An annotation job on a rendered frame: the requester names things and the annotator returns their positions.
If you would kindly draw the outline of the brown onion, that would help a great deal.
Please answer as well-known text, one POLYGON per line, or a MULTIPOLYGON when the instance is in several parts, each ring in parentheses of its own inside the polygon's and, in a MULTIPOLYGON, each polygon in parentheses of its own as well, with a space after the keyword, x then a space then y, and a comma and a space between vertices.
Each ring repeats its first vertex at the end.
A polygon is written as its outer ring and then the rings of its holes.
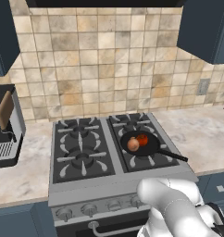
POLYGON ((131 137, 127 143, 128 149, 132 152, 139 149, 139 141, 135 137, 131 137))

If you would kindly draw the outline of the red tomato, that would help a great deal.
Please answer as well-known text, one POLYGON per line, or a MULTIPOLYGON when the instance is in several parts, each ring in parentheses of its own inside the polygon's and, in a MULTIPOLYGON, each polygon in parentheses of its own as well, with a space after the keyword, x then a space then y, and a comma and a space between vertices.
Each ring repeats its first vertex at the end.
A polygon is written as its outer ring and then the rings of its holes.
POLYGON ((140 146, 146 146, 148 143, 148 137, 144 133, 139 134, 136 137, 136 140, 139 142, 140 146))

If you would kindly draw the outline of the black frying pan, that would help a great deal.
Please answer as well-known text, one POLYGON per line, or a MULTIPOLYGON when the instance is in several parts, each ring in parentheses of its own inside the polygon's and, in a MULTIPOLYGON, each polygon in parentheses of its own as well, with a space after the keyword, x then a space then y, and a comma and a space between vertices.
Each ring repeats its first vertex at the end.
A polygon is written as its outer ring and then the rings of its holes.
POLYGON ((153 133, 148 131, 128 131, 122 135, 120 144, 127 153, 133 156, 150 156, 154 154, 161 154, 184 162, 188 161, 188 158, 185 156, 181 156, 162 149, 161 142, 153 135, 153 133), (135 140, 139 135, 145 135, 147 137, 146 145, 138 145, 137 149, 130 150, 129 141, 135 140))

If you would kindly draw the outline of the grey gas stove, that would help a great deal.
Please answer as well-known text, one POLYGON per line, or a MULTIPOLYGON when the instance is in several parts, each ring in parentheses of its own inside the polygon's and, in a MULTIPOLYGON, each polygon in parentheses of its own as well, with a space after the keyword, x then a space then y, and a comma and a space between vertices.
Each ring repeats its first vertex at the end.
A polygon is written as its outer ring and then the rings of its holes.
POLYGON ((144 178, 171 178, 196 182, 189 165, 169 156, 133 156, 120 144, 127 131, 149 131, 164 150, 179 150, 151 113, 75 118, 53 124, 49 201, 58 237, 94 237, 90 221, 102 223, 137 221, 144 224, 149 207, 131 205, 136 187, 144 178), (109 211, 108 203, 119 200, 121 209, 109 211), (97 206, 91 218, 81 212, 86 204, 97 206), (60 208, 72 210, 67 222, 59 219, 60 208))

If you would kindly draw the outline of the grey stove knob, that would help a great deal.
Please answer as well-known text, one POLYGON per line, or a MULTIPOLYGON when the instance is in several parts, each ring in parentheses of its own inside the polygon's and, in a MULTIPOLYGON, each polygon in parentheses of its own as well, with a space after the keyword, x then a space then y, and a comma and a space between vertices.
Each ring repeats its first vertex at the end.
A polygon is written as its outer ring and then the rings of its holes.
POLYGON ((56 216, 61 219, 64 220, 65 222, 67 222, 70 218, 72 218, 72 210, 69 208, 60 208, 57 210, 56 212, 56 216))
POLYGON ((139 199, 138 196, 133 196, 131 199, 131 205, 133 207, 139 208, 143 203, 141 202, 141 200, 139 199))
POLYGON ((94 204, 86 204, 81 208, 81 212, 85 216, 89 216, 90 218, 97 213, 97 206, 94 204))
POLYGON ((119 200, 111 200, 107 207, 109 211, 118 211, 121 209, 121 202, 119 200))

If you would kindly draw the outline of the black and grey coffee machine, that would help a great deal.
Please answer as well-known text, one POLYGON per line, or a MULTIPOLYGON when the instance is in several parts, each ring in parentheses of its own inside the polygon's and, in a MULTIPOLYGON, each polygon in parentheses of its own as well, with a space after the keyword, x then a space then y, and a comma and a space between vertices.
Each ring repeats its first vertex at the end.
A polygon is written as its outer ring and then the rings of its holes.
POLYGON ((26 126, 14 84, 0 84, 0 168, 18 163, 26 126))

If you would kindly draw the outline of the black range hood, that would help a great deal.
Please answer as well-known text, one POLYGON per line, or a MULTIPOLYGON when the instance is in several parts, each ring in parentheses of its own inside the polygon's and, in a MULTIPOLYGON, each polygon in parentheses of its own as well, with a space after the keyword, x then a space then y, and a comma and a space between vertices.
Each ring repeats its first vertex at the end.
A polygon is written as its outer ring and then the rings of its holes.
POLYGON ((182 7, 189 0, 25 0, 28 7, 182 7))

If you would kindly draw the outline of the dark blue drawer front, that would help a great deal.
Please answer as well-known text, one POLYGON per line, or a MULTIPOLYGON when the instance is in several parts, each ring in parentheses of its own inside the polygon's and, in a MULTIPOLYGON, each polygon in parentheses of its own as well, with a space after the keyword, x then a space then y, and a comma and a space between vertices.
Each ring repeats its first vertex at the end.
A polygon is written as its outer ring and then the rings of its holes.
POLYGON ((224 213, 224 193, 219 193, 217 186, 224 187, 224 172, 198 177, 197 186, 206 203, 217 204, 224 213))

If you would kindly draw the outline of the dark blue base cupboard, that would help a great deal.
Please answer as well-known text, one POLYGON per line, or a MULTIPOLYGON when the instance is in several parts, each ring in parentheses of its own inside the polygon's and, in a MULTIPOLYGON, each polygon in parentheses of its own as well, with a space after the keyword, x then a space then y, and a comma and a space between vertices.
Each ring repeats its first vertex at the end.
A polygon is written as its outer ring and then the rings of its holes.
POLYGON ((57 237, 48 202, 0 208, 0 237, 57 237))

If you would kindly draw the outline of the grey wall socket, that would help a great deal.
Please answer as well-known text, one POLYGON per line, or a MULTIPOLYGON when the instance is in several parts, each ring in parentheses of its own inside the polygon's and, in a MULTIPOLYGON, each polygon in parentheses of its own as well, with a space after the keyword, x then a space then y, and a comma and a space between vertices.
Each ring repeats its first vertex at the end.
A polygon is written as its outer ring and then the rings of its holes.
POLYGON ((201 79, 199 81, 197 94, 198 95, 205 95, 207 93, 209 83, 210 83, 210 79, 201 79))

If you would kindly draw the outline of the dark blue wall cupboard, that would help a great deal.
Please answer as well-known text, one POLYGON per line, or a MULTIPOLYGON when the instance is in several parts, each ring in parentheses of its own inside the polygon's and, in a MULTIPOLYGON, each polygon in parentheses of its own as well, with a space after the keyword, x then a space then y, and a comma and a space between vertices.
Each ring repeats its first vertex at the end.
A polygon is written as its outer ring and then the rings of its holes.
POLYGON ((0 77, 4 77, 19 56, 19 41, 8 0, 0 0, 0 77))
POLYGON ((212 65, 224 64, 224 0, 187 0, 177 46, 212 65))

